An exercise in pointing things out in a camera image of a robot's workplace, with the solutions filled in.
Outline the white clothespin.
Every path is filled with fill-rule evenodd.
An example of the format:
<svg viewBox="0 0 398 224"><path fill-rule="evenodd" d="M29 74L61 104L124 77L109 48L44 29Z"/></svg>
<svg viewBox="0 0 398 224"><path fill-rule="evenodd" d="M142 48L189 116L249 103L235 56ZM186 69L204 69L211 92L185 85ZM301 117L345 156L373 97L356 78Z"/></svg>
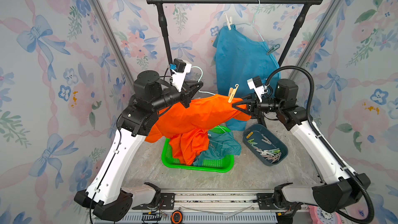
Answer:
<svg viewBox="0 0 398 224"><path fill-rule="evenodd" d="M233 25L232 16L229 16L227 13L224 13L224 16L226 18L226 25L227 25L228 30L232 30L232 25Z"/></svg>

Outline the dark teal clothespin bin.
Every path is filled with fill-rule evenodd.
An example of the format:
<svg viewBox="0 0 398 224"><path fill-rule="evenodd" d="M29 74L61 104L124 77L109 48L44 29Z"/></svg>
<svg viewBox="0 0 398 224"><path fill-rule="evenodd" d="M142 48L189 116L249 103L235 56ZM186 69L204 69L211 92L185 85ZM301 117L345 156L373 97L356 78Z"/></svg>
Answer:
<svg viewBox="0 0 398 224"><path fill-rule="evenodd" d="M288 147L261 124L254 124L243 132L243 143L269 167L280 164L289 154Z"/></svg>

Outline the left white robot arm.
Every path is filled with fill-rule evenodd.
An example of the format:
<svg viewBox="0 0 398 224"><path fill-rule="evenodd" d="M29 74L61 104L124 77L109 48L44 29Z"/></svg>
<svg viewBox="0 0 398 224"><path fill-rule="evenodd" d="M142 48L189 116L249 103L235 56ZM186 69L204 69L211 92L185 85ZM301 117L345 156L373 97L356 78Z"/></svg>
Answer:
<svg viewBox="0 0 398 224"><path fill-rule="evenodd" d="M101 220L119 222L137 206L156 208L161 189L152 183L125 188L122 182L138 148L152 127L175 104L190 106L203 82L187 80L185 73L174 72L166 82L156 71L141 72L134 81L134 94L119 116L113 144L91 185L78 191L74 201Z"/></svg>

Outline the orange t-shirt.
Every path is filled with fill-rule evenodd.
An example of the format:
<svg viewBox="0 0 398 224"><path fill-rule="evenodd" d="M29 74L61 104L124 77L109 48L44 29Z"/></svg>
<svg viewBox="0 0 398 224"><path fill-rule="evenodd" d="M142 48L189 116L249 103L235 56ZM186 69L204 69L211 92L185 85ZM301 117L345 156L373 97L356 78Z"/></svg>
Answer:
<svg viewBox="0 0 398 224"><path fill-rule="evenodd" d="M234 98L231 103L227 96L219 94L203 99L192 100L188 108L181 103L171 107L152 127L145 141L155 143L160 138L169 139L172 155L181 164L190 166L201 152L208 149L209 138L207 132L212 128L236 119L248 121L251 117L232 107L240 102Z"/></svg>

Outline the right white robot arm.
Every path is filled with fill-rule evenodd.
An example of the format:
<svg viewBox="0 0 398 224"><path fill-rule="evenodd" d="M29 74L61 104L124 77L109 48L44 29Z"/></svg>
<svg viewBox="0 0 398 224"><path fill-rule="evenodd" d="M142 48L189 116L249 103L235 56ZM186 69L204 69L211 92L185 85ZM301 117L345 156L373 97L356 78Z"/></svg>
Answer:
<svg viewBox="0 0 398 224"><path fill-rule="evenodd" d="M317 167L322 184L318 186L294 186L285 183L274 188L272 203L279 209L293 203L318 206L328 213L342 214L342 209L365 199L368 215L361 221L374 217L374 205L367 192L371 181L362 173L358 174L335 151L321 134L311 116L311 107L297 105L297 84L289 79L281 79L276 84L272 96L266 93L271 86L264 85L260 77L247 81L254 93L234 103L233 107L252 118L264 113L276 113L277 120L303 145Z"/></svg>

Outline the beige clothespin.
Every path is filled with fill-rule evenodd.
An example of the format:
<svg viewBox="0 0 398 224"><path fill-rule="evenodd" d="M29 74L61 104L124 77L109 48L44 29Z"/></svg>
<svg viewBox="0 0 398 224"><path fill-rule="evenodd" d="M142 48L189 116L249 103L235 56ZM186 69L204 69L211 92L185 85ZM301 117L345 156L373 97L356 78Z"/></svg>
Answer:
<svg viewBox="0 0 398 224"><path fill-rule="evenodd" d="M231 88L230 88L229 94L228 94L228 97L229 97L228 102L229 102L229 103L231 103L232 100L234 99L234 97L235 97L235 95L236 95L236 92L237 92L237 90L238 90L238 87L239 87L239 84L236 84L234 87L231 87Z"/></svg>

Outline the teal t-shirt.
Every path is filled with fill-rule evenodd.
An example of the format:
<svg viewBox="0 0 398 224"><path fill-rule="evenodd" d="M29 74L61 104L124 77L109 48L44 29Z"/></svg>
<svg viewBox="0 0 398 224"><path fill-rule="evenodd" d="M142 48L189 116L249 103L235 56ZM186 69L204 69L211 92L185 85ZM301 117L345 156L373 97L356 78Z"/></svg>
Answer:
<svg viewBox="0 0 398 224"><path fill-rule="evenodd" d="M279 68L273 54L267 54L269 47L264 41L254 41L234 25L219 31L213 46L216 48L217 90L227 96L231 87L239 85L235 97L242 98L253 93L247 80L256 76L264 83L269 75Z"/></svg>

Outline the teal clothespin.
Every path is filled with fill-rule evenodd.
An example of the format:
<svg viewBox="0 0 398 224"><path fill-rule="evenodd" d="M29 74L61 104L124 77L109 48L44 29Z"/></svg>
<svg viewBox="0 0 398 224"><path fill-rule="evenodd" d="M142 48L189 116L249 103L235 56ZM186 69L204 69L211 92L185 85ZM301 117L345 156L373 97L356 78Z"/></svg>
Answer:
<svg viewBox="0 0 398 224"><path fill-rule="evenodd" d="M273 45L268 52L266 53L267 56L271 55L275 51L277 51L280 48L280 44Z"/></svg>

